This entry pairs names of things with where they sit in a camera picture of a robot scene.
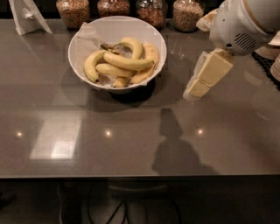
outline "bunch of bananas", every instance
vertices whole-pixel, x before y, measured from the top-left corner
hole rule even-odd
[[[131,56],[121,54],[117,46],[128,47]],[[84,72],[94,83],[98,83],[100,74],[115,76],[113,88],[144,81],[153,75],[159,62],[157,47],[150,42],[142,44],[137,38],[122,38],[114,45],[101,45],[101,48],[87,57]]]

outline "bowl rim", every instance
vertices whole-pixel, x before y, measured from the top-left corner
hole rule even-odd
[[[100,21],[112,21],[112,22],[117,22],[117,21],[120,21],[122,19],[125,19],[125,20],[128,20],[128,21],[138,21],[138,22],[141,22],[143,23],[144,25],[147,25],[148,28],[151,28],[153,29],[153,31],[162,39],[161,41],[161,45],[163,45],[164,47],[164,52],[163,54],[164,55],[161,55],[160,59],[162,59],[162,61],[160,63],[157,64],[157,66],[160,65],[160,68],[158,70],[158,72],[156,74],[153,74],[151,77],[149,77],[148,79],[146,80],[143,80],[142,82],[138,83],[138,84],[132,84],[130,86],[127,86],[127,87],[120,87],[120,88],[114,88],[114,87],[104,87],[102,85],[98,85],[98,84],[95,84],[93,83],[91,80],[89,80],[87,78],[87,76],[85,75],[84,77],[83,76],[80,76],[78,74],[78,72],[74,69],[74,66],[73,66],[73,63],[72,61],[70,60],[70,49],[71,49],[71,45],[73,44],[74,40],[77,38],[77,35],[78,35],[78,32],[76,32],[70,43],[69,43],[69,46],[68,46],[68,50],[67,50],[67,53],[68,53],[68,61],[70,63],[70,66],[71,68],[73,69],[73,71],[75,72],[75,74],[82,80],[82,81],[85,81],[87,84],[89,84],[90,86],[96,88],[97,90],[100,90],[100,89],[103,89],[103,90],[107,90],[107,91],[113,91],[113,92],[122,92],[122,91],[126,91],[126,90],[132,90],[134,88],[139,88],[139,87],[144,87],[146,84],[148,84],[152,79],[154,79],[161,71],[162,71],[162,68],[166,62],[166,58],[167,58],[167,46],[166,46],[166,43],[165,43],[165,40],[162,36],[162,34],[155,28],[153,27],[151,24],[139,19],[139,18],[136,18],[136,17],[128,17],[128,16],[111,16],[111,17],[101,17],[101,18],[97,18],[91,22],[89,22],[88,24],[89,25],[92,25],[94,23],[98,23]]]

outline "jar of nuts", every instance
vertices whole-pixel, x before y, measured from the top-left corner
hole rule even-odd
[[[110,16],[129,16],[129,0],[99,0],[97,10],[100,18]]]
[[[165,0],[137,0],[136,16],[161,30],[165,25],[168,4]]]
[[[181,32],[195,32],[196,23],[204,15],[204,7],[198,0],[176,0],[173,4],[173,24]]]
[[[68,29],[80,29],[84,22],[90,20],[88,0],[57,0],[56,7]]]

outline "gray table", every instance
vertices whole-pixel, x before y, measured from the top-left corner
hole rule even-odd
[[[208,95],[183,99],[208,33],[161,31],[168,56],[148,87],[93,90],[67,59],[75,31],[18,36],[0,20],[0,177],[158,177],[280,173],[280,93],[250,56]]]

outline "white bowl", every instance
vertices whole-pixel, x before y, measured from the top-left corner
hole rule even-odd
[[[139,84],[130,84],[128,87],[124,88],[114,88],[111,86],[103,86],[101,84],[95,84],[90,81],[85,73],[83,72],[83,62],[85,59],[78,59],[77,52],[79,51],[77,46],[78,32],[73,36],[69,48],[68,48],[68,58],[72,69],[75,71],[77,76],[88,83],[93,88],[100,90],[104,89],[115,94],[128,93],[134,88],[145,86],[149,81],[154,79],[162,70],[163,65],[166,60],[166,44],[160,32],[155,29],[150,24],[144,22],[143,20],[134,17],[104,17],[96,19],[95,21],[88,24],[89,29],[96,30],[96,33],[101,37],[106,43],[117,43],[121,38],[124,37],[134,37],[139,39],[142,43],[151,42],[154,44],[159,53],[159,63],[153,75]]]

